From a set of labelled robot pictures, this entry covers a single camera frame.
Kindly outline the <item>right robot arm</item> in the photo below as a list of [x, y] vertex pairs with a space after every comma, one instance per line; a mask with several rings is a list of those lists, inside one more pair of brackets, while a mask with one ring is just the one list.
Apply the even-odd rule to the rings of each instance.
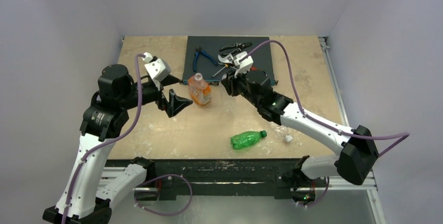
[[301, 186], [323, 176], [340, 176], [362, 185], [379, 158], [375, 138], [368, 128], [356, 129], [336, 124], [300, 107], [291, 98], [273, 90], [262, 70], [225, 74], [220, 82], [230, 96], [242, 96], [265, 120], [299, 131], [330, 149], [323, 157], [306, 156], [293, 172]]

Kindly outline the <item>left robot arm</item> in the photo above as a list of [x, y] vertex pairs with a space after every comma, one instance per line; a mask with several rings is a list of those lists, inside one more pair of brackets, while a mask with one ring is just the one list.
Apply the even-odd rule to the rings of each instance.
[[79, 147], [68, 184], [56, 205], [47, 208], [43, 220], [50, 223], [108, 223], [112, 212], [134, 187], [154, 184], [154, 164], [144, 158], [135, 158], [104, 187], [99, 183], [108, 156], [115, 143], [124, 137], [123, 126], [129, 119], [128, 111], [142, 105], [156, 103], [169, 117], [177, 115], [192, 101], [178, 97], [173, 90], [166, 98], [164, 86], [176, 84], [178, 78], [161, 60], [145, 65], [148, 82], [134, 79], [126, 66], [113, 64], [102, 70], [98, 91], [84, 112], [80, 126]]

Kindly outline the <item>slim clear plastic bottle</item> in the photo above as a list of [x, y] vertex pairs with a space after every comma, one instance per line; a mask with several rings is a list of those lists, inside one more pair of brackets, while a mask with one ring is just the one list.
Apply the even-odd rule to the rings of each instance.
[[286, 143], [290, 143], [294, 139], [290, 133], [289, 128], [286, 126], [277, 125], [275, 128], [275, 134], [276, 134], [277, 139], [279, 139], [283, 142], [286, 142]]

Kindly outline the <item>orange label plastic bottle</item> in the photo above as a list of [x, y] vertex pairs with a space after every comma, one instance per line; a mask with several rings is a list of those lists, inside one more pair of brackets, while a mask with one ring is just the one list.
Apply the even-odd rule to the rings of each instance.
[[204, 107], [211, 102], [211, 88], [201, 73], [195, 73], [188, 79], [188, 88], [191, 99], [198, 106]]

